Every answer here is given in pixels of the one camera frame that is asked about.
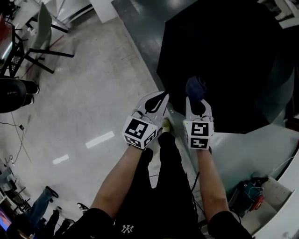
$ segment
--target black umbrella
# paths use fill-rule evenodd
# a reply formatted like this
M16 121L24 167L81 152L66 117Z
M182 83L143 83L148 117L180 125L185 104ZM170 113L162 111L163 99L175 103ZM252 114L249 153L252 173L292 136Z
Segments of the black umbrella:
M265 5L200 0L165 24L157 73L185 114L185 84L206 82L216 132L270 124L292 97L294 61L283 29Z

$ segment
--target person's right arm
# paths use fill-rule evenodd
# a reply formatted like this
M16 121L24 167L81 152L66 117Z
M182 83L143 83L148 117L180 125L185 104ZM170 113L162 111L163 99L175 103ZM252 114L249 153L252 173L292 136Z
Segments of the person's right arm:
M224 186L209 150L197 150L200 193L209 222L221 211L229 211Z

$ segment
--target gray chair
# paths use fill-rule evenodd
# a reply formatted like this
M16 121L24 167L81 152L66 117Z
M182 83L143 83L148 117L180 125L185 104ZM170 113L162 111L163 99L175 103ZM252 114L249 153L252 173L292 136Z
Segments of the gray chair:
M34 41L32 46L28 49L28 51L24 55L24 59L27 59L28 61L32 62L33 64L41 67L42 69L50 72L51 74L54 73L53 70L49 69L48 67L44 66L43 64L39 63L37 60L33 59L29 56L30 53L42 53L42 54L50 54L50 55L56 55L56 56L65 56L73 58L74 55L61 53L57 51L51 51L49 48L51 36L52 36L52 29L55 28L57 30L60 30L62 32L67 33L68 31L60 28L58 26L52 25L52 17L50 13L48 12L46 6L42 3L41 9L38 13L38 19L32 17L27 23L26 26L29 28L33 28L30 23L32 21L37 22L37 34L35 35Z

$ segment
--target power cord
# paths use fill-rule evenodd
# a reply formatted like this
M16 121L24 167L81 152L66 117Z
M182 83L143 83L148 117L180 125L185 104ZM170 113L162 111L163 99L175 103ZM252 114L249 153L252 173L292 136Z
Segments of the power cord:
M13 124L3 123L3 122L0 122L0 124L3 124L3 125L11 125L11 126L19 127L19 128L22 130L21 145L20 145L20 149L19 149L19 151L18 151L18 154L17 154L17 157L16 157L15 161L13 161L13 156L12 156L12 155L9 156L10 161L11 161L12 164L14 165L15 162L17 162L17 160L18 160L18 156L19 156L19 153L20 153L21 148L22 148L23 138L24 138L24 127L23 127L23 125L13 125Z

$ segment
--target gray floor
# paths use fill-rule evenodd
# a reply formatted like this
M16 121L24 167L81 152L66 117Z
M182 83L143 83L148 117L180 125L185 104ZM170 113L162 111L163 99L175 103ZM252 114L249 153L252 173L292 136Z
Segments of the gray floor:
M194 3L194 0L114 0L113 5L131 35L159 89L156 74L162 45L164 22ZM184 116L171 110L177 135L184 141ZM266 127L249 134L215 133L212 137L213 158L228 192L251 175L267 176L287 160L297 146L299 133L285 129L284 113ZM194 170L197 160L190 152Z
M40 93L33 105L0 114L0 122L25 127L23 147L13 167L18 185L31 204L46 185L59 194L50 204L48 219L57 206L63 217L77 220L76 206L90 206L106 175L117 163L127 145L122 127L141 97L157 91L143 63L137 57L119 19L101 24L94 11L73 22L73 29L52 50L75 52L74 58L46 56L44 64L55 69L52 75L24 62L18 76L34 79ZM52 42L61 35L53 32ZM86 143L106 133L114 137L92 148ZM14 159L20 148L21 130L0 125L0 159ZM184 147L177 141L190 184L195 173ZM150 145L154 159L149 174L159 174L159 146ZM153 187L158 177L151 177Z

